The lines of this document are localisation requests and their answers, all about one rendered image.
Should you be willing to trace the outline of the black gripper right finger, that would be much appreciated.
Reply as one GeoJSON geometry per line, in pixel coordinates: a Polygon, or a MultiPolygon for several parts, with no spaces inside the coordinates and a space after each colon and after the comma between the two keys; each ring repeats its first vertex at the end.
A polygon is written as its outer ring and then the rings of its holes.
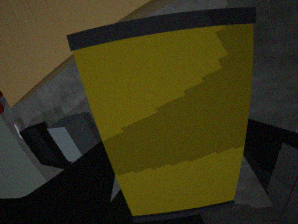
{"type": "Polygon", "coordinates": [[[298,133],[251,119],[243,157],[282,224],[298,224],[298,133]]]}

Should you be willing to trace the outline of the tan panel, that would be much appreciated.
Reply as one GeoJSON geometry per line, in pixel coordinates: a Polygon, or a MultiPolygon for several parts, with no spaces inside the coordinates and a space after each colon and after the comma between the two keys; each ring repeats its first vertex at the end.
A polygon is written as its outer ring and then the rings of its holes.
{"type": "Polygon", "coordinates": [[[9,108],[76,63],[67,35],[146,18],[174,0],[0,0],[0,91],[9,108]]]}

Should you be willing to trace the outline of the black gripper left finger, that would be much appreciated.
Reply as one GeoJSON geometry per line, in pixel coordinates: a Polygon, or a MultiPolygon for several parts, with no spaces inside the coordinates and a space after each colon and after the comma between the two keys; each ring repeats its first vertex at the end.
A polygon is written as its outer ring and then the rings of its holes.
{"type": "Polygon", "coordinates": [[[0,198],[0,224],[106,224],[113,180],[101,140],[35,192],[0,198]]]}

